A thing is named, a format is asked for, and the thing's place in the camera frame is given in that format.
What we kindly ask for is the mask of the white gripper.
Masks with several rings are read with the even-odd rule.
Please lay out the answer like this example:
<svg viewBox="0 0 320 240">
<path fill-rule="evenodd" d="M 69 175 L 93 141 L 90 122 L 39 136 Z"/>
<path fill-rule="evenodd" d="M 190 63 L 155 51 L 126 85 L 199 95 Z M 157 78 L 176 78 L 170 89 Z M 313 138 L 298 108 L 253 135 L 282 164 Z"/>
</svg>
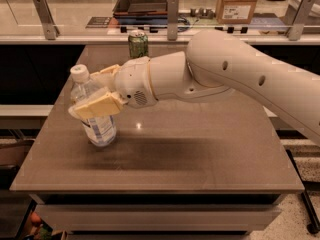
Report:
<svg viewBox="0 0 320 240">
<path fill-rule="evenodd" d="M 157 103 L 150 80 L 150 58 L 141 57 L 114 64 L 90 74 L 103 88 L 88 93 L 88 89 L 71 90 L 69 114 L 79 120 L 116 115 L 127 104 L 133 108 Z M 111 91 L 115 84 L 116 91 Z"/>
</svg>

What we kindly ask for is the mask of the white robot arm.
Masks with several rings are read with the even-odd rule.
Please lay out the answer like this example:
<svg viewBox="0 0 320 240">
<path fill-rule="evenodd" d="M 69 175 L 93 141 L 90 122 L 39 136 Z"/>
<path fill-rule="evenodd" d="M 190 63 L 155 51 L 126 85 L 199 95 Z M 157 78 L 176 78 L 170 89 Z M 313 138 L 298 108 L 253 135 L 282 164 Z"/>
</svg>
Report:
<svg viewBox="0 0 320 240">
<path fill-rule="evenodd" d="M 207 103 L 240 91 L 320 145 L 320 79 L 219 30 L 195 34 L 183 52 L 131 59 L 92 75 L 98 90 L 74 104 L 80 120 L 161 100 Z"/>
</svg>

